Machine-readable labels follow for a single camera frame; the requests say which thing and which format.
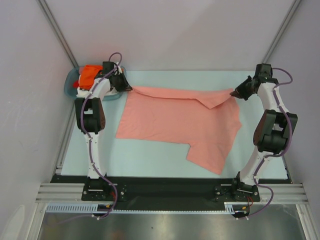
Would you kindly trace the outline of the salmon pink t shirt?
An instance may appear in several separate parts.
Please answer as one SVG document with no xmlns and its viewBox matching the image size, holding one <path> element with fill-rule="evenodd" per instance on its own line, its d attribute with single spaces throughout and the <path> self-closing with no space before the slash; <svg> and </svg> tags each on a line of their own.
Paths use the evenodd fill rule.
<svg viewBox="0 0 320 240">
<path fill-rule="evenodd" d="M 242 127 L 232 91 L 134 87 L 116 137 L 188 144 L 188 161 L 220 175 Z"/>
</svg>

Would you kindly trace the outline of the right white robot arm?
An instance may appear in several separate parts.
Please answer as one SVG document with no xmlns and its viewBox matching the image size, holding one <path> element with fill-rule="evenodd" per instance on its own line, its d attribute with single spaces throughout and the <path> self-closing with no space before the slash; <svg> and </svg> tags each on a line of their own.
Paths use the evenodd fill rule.
<svg viewBox="0 0 320 240">
<path fill-rule="evenodd" d="M 257 185 L 263 171 L 274 158 L 282 157 L 291 145 L 298 116 L 286 108 L 280 95 L 280 83 L 271 77 L 250 77 L 230 94 L 248 100 L 257 95 L 264 113 L 254 131 L 254 150 L 245 167 L 238 173 L 241 183 L 230 188 L 231 196 L 242 201 L 249 194 L 246 185 Z"/>
</svg>

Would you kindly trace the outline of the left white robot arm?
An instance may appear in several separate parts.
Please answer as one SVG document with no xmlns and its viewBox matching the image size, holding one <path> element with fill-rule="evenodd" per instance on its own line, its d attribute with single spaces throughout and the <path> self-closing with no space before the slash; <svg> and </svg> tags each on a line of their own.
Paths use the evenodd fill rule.
<svg viewBox="0 0 320 240">
<path fill-rule="evenodd" d="M 91 179 L 106 175 L 102 164 L 102 136 L 106 117 L 102 102 L 117 100 L 125 92 L 132 91 L 125 73 L 112 74 L 102 78 L 100 74 L 89 90 L 78 89 L 74 102 L 76 124 L 84 134 L 88 154 L 88 174 Z"/>
</svg>

